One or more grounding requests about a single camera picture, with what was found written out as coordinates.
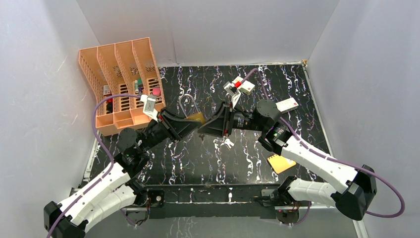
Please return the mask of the silver key bunch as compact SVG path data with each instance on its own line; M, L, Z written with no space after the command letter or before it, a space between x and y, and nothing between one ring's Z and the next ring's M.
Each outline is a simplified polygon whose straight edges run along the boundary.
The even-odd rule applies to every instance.
M205 139L205 135L199 133L198 137L201 139L202 145L213 146L215 149L221 149L223 146L225 146L230 150L235 145L234 142L232 142L226 136L212 140L212 138Z

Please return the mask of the brass padlock long shackle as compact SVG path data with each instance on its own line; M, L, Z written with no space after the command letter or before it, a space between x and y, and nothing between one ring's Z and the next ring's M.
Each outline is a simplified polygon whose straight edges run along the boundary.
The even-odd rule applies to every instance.
M186 106L190 104L191 109L186 109ZM199 110L195 98L190 94L183 94L178 98L178 106L180 107L183 115L186 119L196 120L203 125L206 122L206 119L203 113Z

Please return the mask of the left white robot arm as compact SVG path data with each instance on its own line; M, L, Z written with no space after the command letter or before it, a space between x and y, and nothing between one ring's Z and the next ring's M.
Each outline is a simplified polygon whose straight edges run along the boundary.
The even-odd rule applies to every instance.
M149 161L147 152L166 139L178 142L205 123L202 113L181 117L162 109L145 130L125 128L118 135L109 165L72 196L44 207L49 238L83 238L97 222L129 205L143 206L148 189L138 179Z

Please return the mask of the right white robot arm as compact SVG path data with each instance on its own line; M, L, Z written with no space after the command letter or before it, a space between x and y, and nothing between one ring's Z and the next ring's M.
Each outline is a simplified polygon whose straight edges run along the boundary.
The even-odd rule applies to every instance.
M258 101L252 112L223 103L203 126L199 134L229 136L233 129L259 131L258 142L264 149L292 160L317 174L324 181L305 181L288 177L278 188L285 205L311 201L337 208L346 217L360 221L376 195L374 170L366 165L353 168L343 165L300 138L282 118L276 103Z

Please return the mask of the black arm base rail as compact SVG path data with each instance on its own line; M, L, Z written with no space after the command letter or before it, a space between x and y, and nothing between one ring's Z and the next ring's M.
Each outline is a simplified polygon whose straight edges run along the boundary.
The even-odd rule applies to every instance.
M87 230L127 208L130 213L150 212L151 219L173 217L259 217L297 224L300 209L319 203L338 209L359 221L364 210L351 195L341 195L326 183L297 179L281 186L274 184L181 184L142 186L139 192L121 187L107 195L82 220Z

